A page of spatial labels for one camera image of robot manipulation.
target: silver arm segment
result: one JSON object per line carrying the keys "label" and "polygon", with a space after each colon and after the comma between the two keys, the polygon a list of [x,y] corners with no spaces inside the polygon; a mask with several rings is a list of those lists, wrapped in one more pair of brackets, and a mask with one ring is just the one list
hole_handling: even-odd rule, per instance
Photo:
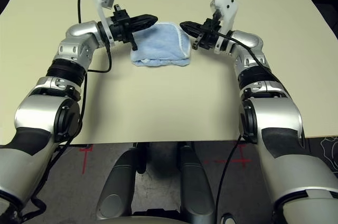
{"label": "silver arm segment", "polygon": [[[234,31],[231,37],[251,47],[269,68],[258,36]],[[322,160],[300,145],[303,125],[297,106],[279,82],[256,70],[258,65],[246,49],[229,41],[226,54],[235,59],[241,88],[241,131],[256,145],[275,221],[336,223],[338,180]]]}
{"label": "silver arm segment", "polygon": [[19,215],[56,147],[77,132],[83,77],[94,50],[103,45],[95,22],[70,27],[47,76],[38,80],[18,107],[16,134],[0,148],[0,216],[9,209]]}

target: cloth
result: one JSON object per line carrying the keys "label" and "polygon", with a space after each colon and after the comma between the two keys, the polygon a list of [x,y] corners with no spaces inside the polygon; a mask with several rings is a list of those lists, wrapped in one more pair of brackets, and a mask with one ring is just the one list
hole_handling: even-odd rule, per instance
{"label": "cloth", "polygon": [[130,57],[136,66],[186,66],[190,63],[189,37],[174,23],[156,23],[148,29],[135,32],[134,39],[138,50],[132,50]]}

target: robotic arm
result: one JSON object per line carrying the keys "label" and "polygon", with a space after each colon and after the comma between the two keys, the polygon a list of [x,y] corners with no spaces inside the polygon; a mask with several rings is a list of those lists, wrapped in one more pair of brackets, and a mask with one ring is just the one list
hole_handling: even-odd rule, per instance
{"label": "robotic arm", "polygon": [[289,93],[271,73],[262,52],[263,41],[254,34],[232,31],[234,0],[213,0],[212,19],[204,24],[183,22],[181,28],[202,47],[234,58],[240,88],[240,131],[255,144],[275,222],[288,224],[336,223],[338,180],[317,157],[301,145],[302,118]]}
{"label": "robotic arm", "polygon": [[[106,8],[114,3],[97,1]],[[114,9],[109,18],[102,12],[101,22],[81,23],[67,30],[46,76],[38,80],[17,109],[16,134],[0,148],[0,223],[25,220],[21,210],[48,173],[55,149],[79,133],[78,101],[94,51],[110,47],[114,41],[130,42],[137,50],[132,33],[157,21],[152,15],[130,18],[118,5]]]}

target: beige table surface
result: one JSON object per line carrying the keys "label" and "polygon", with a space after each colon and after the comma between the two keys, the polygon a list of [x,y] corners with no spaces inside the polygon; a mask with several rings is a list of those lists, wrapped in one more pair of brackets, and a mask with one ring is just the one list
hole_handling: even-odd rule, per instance
{"label": "beige table surface", "polygon": [[[211,16],[211,0],[115,0],[130,16],[156,15],[179,24]],[[17,106],[45,75],[77,0],[11,0],[0,16],[1,135],[15,134]],[[307,137],[338,135],[338,41],[310,0],[237,0],[234,29],[256,33],[273,72],[299,107]],[[82,20],[99,20],[82,0]],[[113,70],[90,73],[84,128],[76,144],[215,141],[238,135],[239,90],[230,58],[191,53],[186,67],[146,68],[130,62],[130,45],[112,48]],[[104,50],[91,68],[105,68]]]}

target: folded towel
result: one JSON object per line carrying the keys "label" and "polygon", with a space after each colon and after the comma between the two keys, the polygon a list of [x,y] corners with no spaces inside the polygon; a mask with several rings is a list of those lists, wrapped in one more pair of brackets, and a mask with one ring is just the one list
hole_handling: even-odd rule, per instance
{"label": "folded towel", "polygon": [[132,50],[130,56],[136,66],[186,66],[190,63],[189,36],[174,23],[156,23],[135,32],[134,39],[138,50]]}

